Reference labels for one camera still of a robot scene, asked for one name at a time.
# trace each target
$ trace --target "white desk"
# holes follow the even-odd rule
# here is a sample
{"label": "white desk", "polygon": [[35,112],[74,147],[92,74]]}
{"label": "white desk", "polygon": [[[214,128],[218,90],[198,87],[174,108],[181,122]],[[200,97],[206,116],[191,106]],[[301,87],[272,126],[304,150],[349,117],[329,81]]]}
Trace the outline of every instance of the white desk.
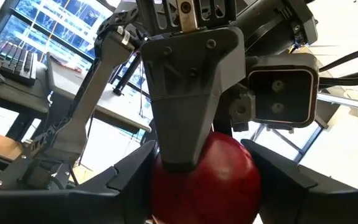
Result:
{"label": "white desk", "polygon": [[[47,53],[47,72],[50,89],[58,95],[74,99],[84,75],[55,63],[50,59],[49,53]],[[119,128],[119,124],[125,123],[132,126],[130,129],[143,129],[151,132],[145,119],[140,117],[135,110],[128,110],[134,105],[130,105],[125,96],[116,96],[112,89],[112,85],[107,84],[96,106],[95,117]]]}
{"label": "white desk", "polygon": [[49,111],[49,87],[46,76],[46,66],[38,63],[34,86],[25,86],[8,78],[8,85],[0,84],[0,107],[19,113],[6,134],[7,137],[20,141],[34,118],[42,119]]}

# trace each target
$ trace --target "robotic arm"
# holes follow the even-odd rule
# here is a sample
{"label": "robotic arm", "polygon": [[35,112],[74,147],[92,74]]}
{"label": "robotic arm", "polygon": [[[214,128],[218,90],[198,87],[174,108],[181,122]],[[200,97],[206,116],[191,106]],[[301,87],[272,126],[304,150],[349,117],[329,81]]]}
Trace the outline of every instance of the robotic arm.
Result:
{"label": "robotic arm", "polygon": [[[231,135],[232,128],[247,130],[249,121],[281,129],[313,122],[316,59],[279,54],[317,40],[307,2],[246,0],[236,9],[234,0],[142,0],[113,14],[99,28],[96,59],[69,114],[0,174],[0,222],[145,222],[156,141],[72,190],[56,190],[66,187],[61,183],[86,145],[85,124],[111,71],[134,51],[144,62],[169,172],[197,167],[212,124],[214,131]],[[128,24],[139,32],[127,31]],[[265,224],[358,223],[357,190],[254,142],[242,144],[261,174]]]}

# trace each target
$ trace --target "red apple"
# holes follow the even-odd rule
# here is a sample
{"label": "red apple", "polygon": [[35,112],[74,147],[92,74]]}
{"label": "red apple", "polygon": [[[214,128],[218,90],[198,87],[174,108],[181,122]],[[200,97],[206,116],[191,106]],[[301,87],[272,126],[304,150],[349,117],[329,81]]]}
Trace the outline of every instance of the red apple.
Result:
{"label": "red apple", "polygon": [[250,153],[220,133],[210,133],[190,173],[165,171],[158,155],[151,181],[158,224],[251,224],[260,208],[260,175]]}

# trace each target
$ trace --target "computer keyboard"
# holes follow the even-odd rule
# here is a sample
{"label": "computer keyboard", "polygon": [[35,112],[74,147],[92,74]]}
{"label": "computer keyboard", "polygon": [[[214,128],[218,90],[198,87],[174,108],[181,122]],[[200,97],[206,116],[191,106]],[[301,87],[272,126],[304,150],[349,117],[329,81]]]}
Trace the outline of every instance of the computer keyboard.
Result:
{"label": "computer keyboard", "polygon": [[24,85],[36,81],[37,53],[8,41],[0,42],[0,74]]}

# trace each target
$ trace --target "screw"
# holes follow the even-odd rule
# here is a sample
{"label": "screw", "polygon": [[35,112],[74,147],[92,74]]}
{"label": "screw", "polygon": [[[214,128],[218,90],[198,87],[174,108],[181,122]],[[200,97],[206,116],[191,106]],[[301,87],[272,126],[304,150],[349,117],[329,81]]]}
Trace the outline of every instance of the screw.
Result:
{"label": "screw", "polygon": [[191,77],[196,77],[197,74],[198,74],[198,70],[197,70],[197,69],[195,69],[195,68],[190,69],[190,76],[191,76]]}
{"label": "screw", "polygon": [[191,12],[191,4],[189,2],[183,2],[181,5],[180,5],[180,10],[183,12],[183,13],[189,13]]}
{"label": "screw", "polygon": [[284,82],[281,80],[275,80],[271,86],[271,88],[275,91],[281,91],[282,89],[284,89],[285,85]]}
{"label": "screw", "polygon": [[206,42],[206,47],[208,49],[214,49],[216,47],[216,41],[215,40],[212,40],[212,39],[209,39],[207,42]]}
{"label": "screw", "polygon": [[273,104],[273,106],[271,107],[271,110],[274,113],[280,113],[284,110],[284,105],[282,105],[281,103],[275,103]]}
{"label": "screw", "polygon": [[172,48],[170,48],[170,47],[165,47],[164,55],[170,55],[171,53],[172,53]]}
{"label": "screw", "polygon": [[238,106],[237,108],[237,113],[238,114],[244,114],[245,112],[247,112],[247,109],[244,106]]}

